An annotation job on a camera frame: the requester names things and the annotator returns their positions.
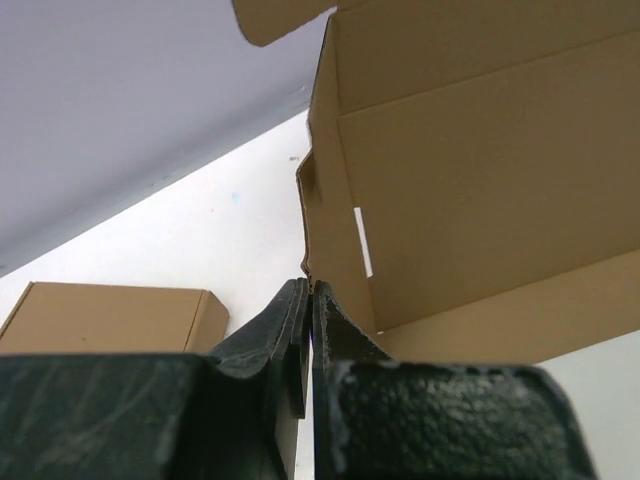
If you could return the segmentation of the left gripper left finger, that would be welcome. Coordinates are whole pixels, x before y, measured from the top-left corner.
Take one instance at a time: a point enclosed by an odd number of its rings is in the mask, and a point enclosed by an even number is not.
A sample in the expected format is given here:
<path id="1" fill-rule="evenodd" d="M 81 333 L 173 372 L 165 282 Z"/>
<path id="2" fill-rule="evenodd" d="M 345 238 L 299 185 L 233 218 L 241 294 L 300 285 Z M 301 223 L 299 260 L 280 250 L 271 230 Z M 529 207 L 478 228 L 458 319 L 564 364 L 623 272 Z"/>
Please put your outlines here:
<path id="1" fill-rule="evenodd" d="M 284 283 L 206 353 L 1 360 L 5 479 L 290 479 L 311 298 Z"/>

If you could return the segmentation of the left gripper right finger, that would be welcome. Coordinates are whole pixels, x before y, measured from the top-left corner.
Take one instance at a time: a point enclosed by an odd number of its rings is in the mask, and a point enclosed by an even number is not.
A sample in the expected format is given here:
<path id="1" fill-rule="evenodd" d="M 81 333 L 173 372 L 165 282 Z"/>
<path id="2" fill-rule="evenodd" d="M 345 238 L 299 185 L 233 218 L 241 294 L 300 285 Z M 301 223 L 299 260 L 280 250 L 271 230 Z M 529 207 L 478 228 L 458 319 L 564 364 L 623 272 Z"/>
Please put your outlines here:
<path id="1" fill-rule="evenodd" d="M 564 391 L 524 365 L 406 363 L 312 294 L 319 479 L 593 479 Z"/>

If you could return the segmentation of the large cardboard box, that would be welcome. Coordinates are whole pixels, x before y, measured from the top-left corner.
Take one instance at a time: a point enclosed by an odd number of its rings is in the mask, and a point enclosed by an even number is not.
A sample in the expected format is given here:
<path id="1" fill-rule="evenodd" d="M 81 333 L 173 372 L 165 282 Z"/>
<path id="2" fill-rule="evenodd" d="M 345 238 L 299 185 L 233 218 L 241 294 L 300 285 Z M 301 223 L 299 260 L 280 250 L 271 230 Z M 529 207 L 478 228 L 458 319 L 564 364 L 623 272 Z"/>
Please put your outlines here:
<path id="1" fill-rule="evenodd" d="M 328 17 L 297 181 L 319 330 L 538 363 L 639 327 L 635 1 L 237 1 Z"/>

